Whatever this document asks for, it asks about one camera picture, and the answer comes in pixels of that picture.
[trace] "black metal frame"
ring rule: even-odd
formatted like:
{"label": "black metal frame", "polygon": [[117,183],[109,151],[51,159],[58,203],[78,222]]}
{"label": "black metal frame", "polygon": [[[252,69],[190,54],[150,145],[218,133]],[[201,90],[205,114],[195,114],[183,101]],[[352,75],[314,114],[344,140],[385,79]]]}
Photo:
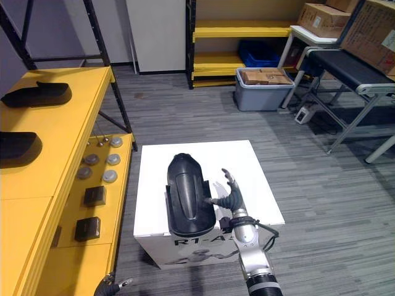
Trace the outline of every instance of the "black metal frame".
{"label": "black metal frame", "polygon": [[195,43],[193,32],[196,25],[196,0],[185,0],[185,70],[189,89],[193,89],[193,60],[195,56]]}
{"label": "black metal frame", "polygon": [[[23,22],[23,30],[22,30],[22,37],[20,38],[18,33],[16,32],[14,26],[11,24],[5,10],[3,9],[2,4],[0,4],[0,26],[6,33],[9,41],[11,42],[12,47],[15,49],[18,56],[22,59],[23,63],[25,64],[28,70],[36,70],[37,66],[35,62],[49,62],[49,61],[56,61],[56,60],[89,60],[89,59],[101,59],[103,64],[106,67],[111,67],[109,55],[107,53],[106,45],[104,44],[104,40],[100,31],[99,22],[96,17],[96,13],[94,11],[92,0],[83,0],[86,13],[88,14],[89,22],[91,24],[91,28],[93,30],[94,37],[96,39],[96,43],[99,48],[100,54],[93,54],[93,55],[75,55],[75,56],[67,56],[67,57],[38,57],[32,58],[29,52],[26,50],[26,40],[27,34],[30,24],[30,17],[31,17],[31,10],[33,8],[33,1],[28,0],[26,13],[25,13],[25,20]],[[118,126],[121,130],[124,130],[127,133],[132,133],[131,125],[129,122],[128,115],[125,110],[125,105],[123,104],[123,100],[121,97],[121,93],[118,88],[118,83],[116,77],[114,75],[114,82],[111,82],[111,88],[114,92],[115,100],[117,101],[117,105],[119,107],[119,111],[122,115],[122,119],[124,125],[113,119],[112,117],[108,116],[102,111],[99,111],[100,116],[104,117],[106,120],[110,121],[114,125]],[[137,143],[133,141],[133,150],[137,151]]]}

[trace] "blue plastic crate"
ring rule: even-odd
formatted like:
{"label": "blue plastic crate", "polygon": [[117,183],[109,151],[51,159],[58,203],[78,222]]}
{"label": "blue plastic crate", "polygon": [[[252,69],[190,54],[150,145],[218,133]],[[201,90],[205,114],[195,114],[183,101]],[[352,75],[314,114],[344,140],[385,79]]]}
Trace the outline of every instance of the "blue plastic crate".
{"label": "blue plastic crate", "polygon": [[263,41],[241,40],[239,56],[246,67],[277,67],[280,57]]}

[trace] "robotic arm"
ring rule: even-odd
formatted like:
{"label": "robotic arm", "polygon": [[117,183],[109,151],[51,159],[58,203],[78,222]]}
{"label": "robotic arm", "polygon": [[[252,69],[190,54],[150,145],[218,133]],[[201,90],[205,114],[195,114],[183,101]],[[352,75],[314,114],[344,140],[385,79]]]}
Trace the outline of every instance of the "robotic arm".
{"label": "robotic arm", "polygon": [[[206,202],[231,210],[233,218],[229,221],[233,229],[233,239],[239,250],[239,259],[243,276],[251,296],[283,296],[272,267],[266,255],[278,237],[278,232],[248,216],[240,188],[234,177],[222,169],[228,179],[231,192],[223,199],[207,199]],[[259,246],[259,233],[256,225],[274,233],[262,249]]]}

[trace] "white box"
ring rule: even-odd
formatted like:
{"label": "white box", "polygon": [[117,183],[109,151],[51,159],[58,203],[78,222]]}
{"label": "white box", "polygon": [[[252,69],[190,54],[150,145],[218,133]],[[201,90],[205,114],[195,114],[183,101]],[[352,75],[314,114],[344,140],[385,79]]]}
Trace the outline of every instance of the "white box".
{"label": "white box", "polygon": [[[190,154],[200,164],[204,180],[210,182],[213,199],[230,193],[221,171],[226,168],[239,184],[249,216],[275,229],[285,223],[249,141],[143,146],[133,235],[161,269],[238,259],[231,234],[222,234],[219,226],[219,220],[224,216],[231,218],[231,212],[216,205],[217,223],[204,236],[183,238],[169,233],[167,168],[179,153]],[[262,245],[271,236],[264,229],[259,235]]]}

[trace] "yellow shelf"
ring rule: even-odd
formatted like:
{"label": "yellow shelf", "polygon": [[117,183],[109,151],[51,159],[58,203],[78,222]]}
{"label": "yellow shelf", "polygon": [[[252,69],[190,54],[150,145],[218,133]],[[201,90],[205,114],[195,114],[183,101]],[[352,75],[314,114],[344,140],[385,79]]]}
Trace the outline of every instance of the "yellow shelf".
{"label": "yellow shelf", "polygon": [[[84,156],[95,153],[100,162],[90,168],[91,177],[86,180],[74,179],[67,198],[62,217],[59,221],[61,232],[57,246],[49,251],[36,295],[93,295],[102,277],[113,271],[117,249],[123,201],[128,180],[129,162],[133,136],[131,134],[110,135],[122,138],[123,145],[118,148],[108,143],[97,147],[96,138],[89,139]],[[118,165],[105,163],[109,154],[117,153],[121,158]],[[114,183],[105,183],[101,176],[106,170],[115,170],[118,178]],[[106,188],[106,204],[85,207],[83,196],[89,187]],[[100,237],[86,242],[74,240],[77,220],[98,216],[101,220]]]}
{"label": "yellow shelf", "polygon": [[234,77],[224,79],[213,79],[213,80],[195,80],[193,81],[194,88],[203,88],[206,86],[226,86],[235,85],[236,81]]}
{"label": "yellow shelf", "polygon": [[197,38],[287,37],[293,24],[276,20],[197,20],[193,42]]}
{"label": "yellow shelf", "polygon": [[67,194],[107,86],[110,67],[27,72],[11,91],[36,81],[68,83],[72,99],[53,107],[12,109],[0,103],[1,131],[34,131],[40,155],[1,169],[1,295],[34,295]]}
{"label": "yellow shelf", "polygon": [[197,76],[234,76],[245,67],[237,52],[204,52],[194,57],[192,79]]}

